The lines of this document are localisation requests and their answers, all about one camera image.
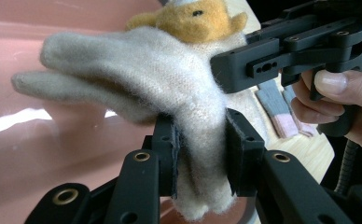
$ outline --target toy eye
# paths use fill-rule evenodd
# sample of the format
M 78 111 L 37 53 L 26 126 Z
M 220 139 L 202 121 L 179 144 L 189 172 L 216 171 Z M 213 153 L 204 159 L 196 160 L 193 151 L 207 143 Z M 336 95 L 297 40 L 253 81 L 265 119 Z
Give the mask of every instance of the toy eye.
M 198 11 L 194 11 L 193 12 L 193 16 L 201 16 L 203 14 L 203 11 L 201 11 L 201 10 L 198 10 Z

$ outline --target white knit glove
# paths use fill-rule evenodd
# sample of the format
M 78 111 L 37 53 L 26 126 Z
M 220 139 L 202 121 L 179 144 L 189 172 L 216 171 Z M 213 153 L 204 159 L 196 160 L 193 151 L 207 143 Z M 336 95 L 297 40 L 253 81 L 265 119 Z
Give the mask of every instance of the white knit glove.
M 172 115 L 188 146 L 178 167 L 176 208 L 196 220 L 208 210 L 230 207 L 226 97 L 196 50 L 148 27 L 100 36 L 60 33 L 45 41 L 41 63 L 51 70 L 15 75 L 16 91 L 62 102 L 99 102 L 139 123 L 159 112 Z

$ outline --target toy ear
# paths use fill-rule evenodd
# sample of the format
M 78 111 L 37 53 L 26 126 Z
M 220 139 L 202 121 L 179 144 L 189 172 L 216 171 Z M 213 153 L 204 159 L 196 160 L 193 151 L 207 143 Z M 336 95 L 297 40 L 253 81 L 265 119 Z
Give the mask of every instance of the toy ear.
M 242 12 L 230 19 L 230 26 L 233 33 L 241 32 L 247 23 L 247 13 Z
M 159 10 L 153 13 L 142 13 L 133 16 L 126 22 L 126 31 L 130 31 L 140 26 L 156 26 L 156 18 L 159 14 Z

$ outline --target yellow plush toy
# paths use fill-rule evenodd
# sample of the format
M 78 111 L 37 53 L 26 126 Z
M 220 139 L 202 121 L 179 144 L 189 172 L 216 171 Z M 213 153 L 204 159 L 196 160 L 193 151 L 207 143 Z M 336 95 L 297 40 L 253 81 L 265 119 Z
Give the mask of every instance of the yellow plush toy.
M 185 43 L 206 43 L 239 33 L 245 12 L 230 17 L 224 0 L 174 0 L 162 9 L 132 17 L 126 29 L 157 27 Z

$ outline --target stuffed animal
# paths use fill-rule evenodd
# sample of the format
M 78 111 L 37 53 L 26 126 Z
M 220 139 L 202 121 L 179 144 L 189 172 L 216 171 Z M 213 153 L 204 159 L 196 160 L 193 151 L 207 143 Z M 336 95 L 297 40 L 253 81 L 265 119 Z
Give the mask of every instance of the stuffed animal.
M 227 106 L 267 136 L 252 92 L 226 95 L 211 73 L 212 56 L 246 44 L 238 32 L 245 16 L 230 19 L 220 0 L 174 0 L 144 15 L 127 32 L 48 37 L 40 61 L 49 70 L 17 74 L 12 84 L 46 100 L 103 104 L 134 123 L 152 123 L 160 112 L 173 116 L 188 148 L 179 157 L 175 207 L 187 220 L 222 213 L 234 202 L 224 165 Z M 196 27 L 203 35 L 192 34 Z
M 186 43 L 205 43 L 240 33 L 246 22 L 245 12 L 231 18 L 224 0 L 174 0 L 156 12 L 132 17 L 126 29 L 147 25 Z

